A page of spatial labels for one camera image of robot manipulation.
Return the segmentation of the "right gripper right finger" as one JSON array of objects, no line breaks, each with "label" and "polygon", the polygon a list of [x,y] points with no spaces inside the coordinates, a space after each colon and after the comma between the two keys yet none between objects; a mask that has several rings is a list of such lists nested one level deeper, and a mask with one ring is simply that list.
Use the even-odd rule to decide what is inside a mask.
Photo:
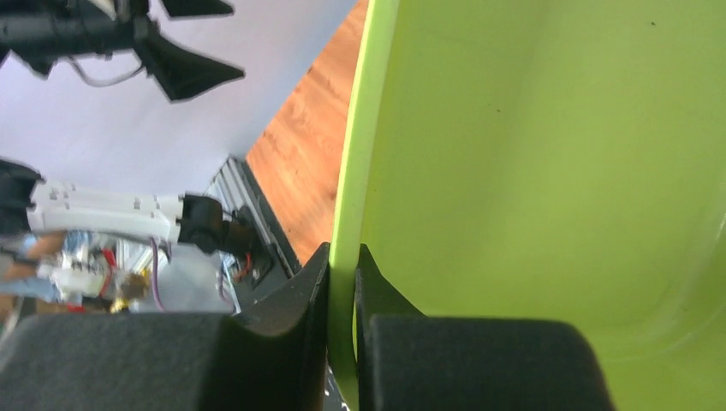
[{"label": "right gripper right finger", "polygon": [[589,342],[554,320],[430,317],[367,246],[355,274],[363,410],[611,410]]}]

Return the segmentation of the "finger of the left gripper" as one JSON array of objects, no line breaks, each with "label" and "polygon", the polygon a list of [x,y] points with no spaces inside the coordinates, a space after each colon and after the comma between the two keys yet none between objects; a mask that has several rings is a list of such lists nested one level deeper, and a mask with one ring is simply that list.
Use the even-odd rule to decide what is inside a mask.
[{"label": "finger of the left gripper", "polygon": [[197,18],[234,14],[232,4],[223,0],[161,0],[171,18]]},{"label": "finger of the left gripper", "polygon": [[183,49],[156,31],[136,33],[134,52],[171,102],[196,98],[246,76],[244,69]]}]

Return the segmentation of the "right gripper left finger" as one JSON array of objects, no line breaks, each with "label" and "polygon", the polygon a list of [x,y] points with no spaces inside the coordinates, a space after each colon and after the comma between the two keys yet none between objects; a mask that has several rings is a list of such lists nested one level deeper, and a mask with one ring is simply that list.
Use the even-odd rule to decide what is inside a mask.
[{"label": "right gripper left finger", "polygon": [[330,247],[224,313],[49,314],[1,347],[4,410],[320,410]]}]

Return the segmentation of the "large green plastic container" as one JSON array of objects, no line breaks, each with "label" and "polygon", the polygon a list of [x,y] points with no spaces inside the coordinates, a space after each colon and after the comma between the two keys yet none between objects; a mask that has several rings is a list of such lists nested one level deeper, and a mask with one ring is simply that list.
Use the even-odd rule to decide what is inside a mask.
[{"label": "large green plastic container", "polygon": [[372,1],[330,250],[427,318],[570,323],[619,410],[725,407],[725,4]]}]

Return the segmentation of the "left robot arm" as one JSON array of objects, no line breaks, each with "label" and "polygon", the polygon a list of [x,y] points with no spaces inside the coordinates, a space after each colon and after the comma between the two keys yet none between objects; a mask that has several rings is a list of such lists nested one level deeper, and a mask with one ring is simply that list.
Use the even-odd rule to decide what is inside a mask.
[{"label": "left robot arm", "polygon": [[[168,100],[186,101],[245,76],[242,68],[188,51],[166,39],[147,1],[4,1],[1,54],[17,55],[47,76],[61,59],[110,57],[132,51],[140,70]],[[42,177],[9,160],[1,162],[1,233],[14,236],[93,230],[139,241],[189,244],[222,252],[247,269],[266,271],[271,251],[253,222],[228,214],[215,199],[196,194],[119,194]]]}]

